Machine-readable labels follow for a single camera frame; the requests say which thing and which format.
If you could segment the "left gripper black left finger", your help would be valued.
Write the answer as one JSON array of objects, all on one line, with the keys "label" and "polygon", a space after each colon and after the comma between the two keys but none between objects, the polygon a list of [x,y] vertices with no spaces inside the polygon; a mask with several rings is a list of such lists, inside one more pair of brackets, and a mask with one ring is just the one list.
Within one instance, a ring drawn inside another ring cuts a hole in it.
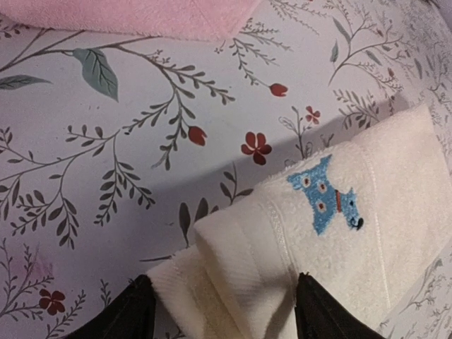
[{"label": "left gripper black left finger", "polygon": [[149,339],[154,336],[156,298],[150,278],[140,275],[70,339]]}]

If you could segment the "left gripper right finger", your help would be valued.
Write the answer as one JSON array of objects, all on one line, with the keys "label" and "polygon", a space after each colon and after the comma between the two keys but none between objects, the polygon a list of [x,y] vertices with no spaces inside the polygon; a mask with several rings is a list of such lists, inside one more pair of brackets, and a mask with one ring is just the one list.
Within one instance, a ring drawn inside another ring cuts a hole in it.
[{"label": "left gripper right finger", "polygon": [[300,273],[298,278],[295,318],[299,339],[381,338],[306,273]]}]

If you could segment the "cream white towel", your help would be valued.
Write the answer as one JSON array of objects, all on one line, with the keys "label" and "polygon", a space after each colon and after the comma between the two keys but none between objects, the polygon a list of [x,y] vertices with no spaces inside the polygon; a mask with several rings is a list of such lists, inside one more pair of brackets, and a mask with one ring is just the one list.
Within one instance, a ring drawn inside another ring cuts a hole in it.
[{"label": "cream white towel", "polygon": [[451,178],[429,109],[287,167],[201,218],[194,236],[148,271],[190,338],[295,338],[302,272],[377,326],[451,238]]}]

